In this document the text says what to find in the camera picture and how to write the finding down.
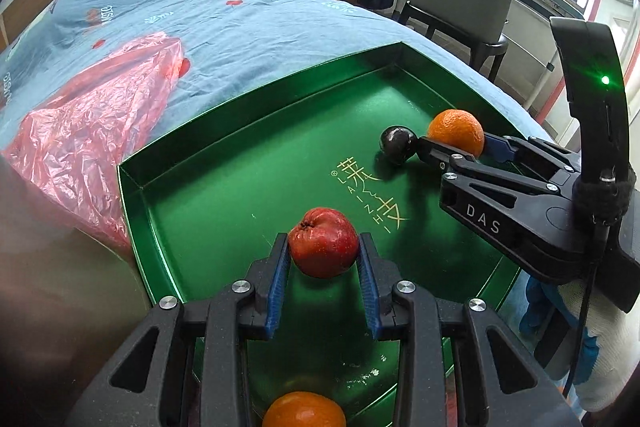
red apple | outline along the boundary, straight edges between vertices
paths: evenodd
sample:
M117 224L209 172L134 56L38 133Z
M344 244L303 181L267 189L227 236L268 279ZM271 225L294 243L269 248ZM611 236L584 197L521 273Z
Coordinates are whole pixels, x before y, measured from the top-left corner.
M356 260L358 234L343 213L312 208L289 232L289 253L302 273L330 279Z

person's hand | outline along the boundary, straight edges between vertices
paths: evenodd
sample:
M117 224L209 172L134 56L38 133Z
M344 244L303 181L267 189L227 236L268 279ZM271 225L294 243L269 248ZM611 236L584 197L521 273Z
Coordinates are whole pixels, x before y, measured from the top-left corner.
M582 281L552 286L530 277L520 332L539 333L554 307L577 328L583 292ZM586 326L574 385L581 407L596 412L613 403L640 362L640 299L625 314L594 288Z

black handle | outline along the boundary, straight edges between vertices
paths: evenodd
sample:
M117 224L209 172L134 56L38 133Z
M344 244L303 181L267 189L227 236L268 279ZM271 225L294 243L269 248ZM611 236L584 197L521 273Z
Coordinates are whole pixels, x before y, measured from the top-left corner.
M532 354L484 301L471 299L464 315L467 336L452 338L458 425L580 427Z
M149 311L100 370L65 427L187 425L194 339L181 334L182 304L171 298L164 305Z
M446 427L442 335L436 300L406 282L394 285L393 298L409 311L400 343L394 427Z
M254 298L255 288L236 293L226 286L211 299L202 364L200 424L249 427L252 425L247 383L245 342L238 328L238 312Z
M582 179L598 183L613 171L626 181L629 123L625 83L607 25L551 17L566 83L571 116L580 121Z

cartoon print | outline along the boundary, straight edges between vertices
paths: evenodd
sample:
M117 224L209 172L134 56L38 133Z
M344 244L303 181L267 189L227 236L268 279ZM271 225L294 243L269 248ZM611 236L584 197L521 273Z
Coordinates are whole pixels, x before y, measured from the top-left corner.
M147 24L153 24L154 22L158 22L161 21L162 19L169 17L171 15L173 15L174 12L166 12L166 13L161 13L160 15L152 15L151 17L147 17L145 19L145 23Z
M333 8L334 10L340 10L341 12L347 13L349 15L353 13L357 13L357 9L354 8L351 4L344 1L329 1L323 2L324 6L328 8Z
M53 2L51 3L51 5L49 6L49 13L53 13L54 8L56 7L56 4L58 3L58 0L53 0Z
M182 78L191 69L191 61L188 58L183 58L180 64L180 71L178 72L178 78Z
M7 73L2 79L2 91L0 92L0 109L11 102L11 73Z
M90 8L86 13L86 23L88 28L82 30L82 34L85 35L90 30L97 28L98 26L104 26L109 24L114 18L113 6L107 4L100 9Z
M15 54L16 50L18 49L18 46L20 45L22 40L44 18L46 13L47 12L53 13L53 9L54 9L54 7L55 7L57 2L58 2L58 0L53 0L53 2L49 6L47 6L44 10L42 10L36 16L36 18L33 21L31 21L31 23L23 30L23 32L18 36L18 38L15 39L14 44L9 49L9 52L6 54L6 58L4 59L5 62L8 61L11 57L14 56L14 54Z

green tray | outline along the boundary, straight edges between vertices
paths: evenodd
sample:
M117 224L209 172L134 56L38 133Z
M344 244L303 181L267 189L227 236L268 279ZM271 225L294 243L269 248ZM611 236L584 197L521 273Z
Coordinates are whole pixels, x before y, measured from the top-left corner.
M519 136L464 82L397 43L252 90L146 146L118 174L152 300L212 296L266 257L276 233L329 206L435 296L479 295L498 307L518 269L440 210L440 172L417 158L396 172L376 161L386 127L423 134L451 107L488 132ZM337 401L352 427L391 422L398 343L370 337L355 267L320 281L292 266L280 328L271 342L250 343L248 357L260 415L283 393L314 391Z

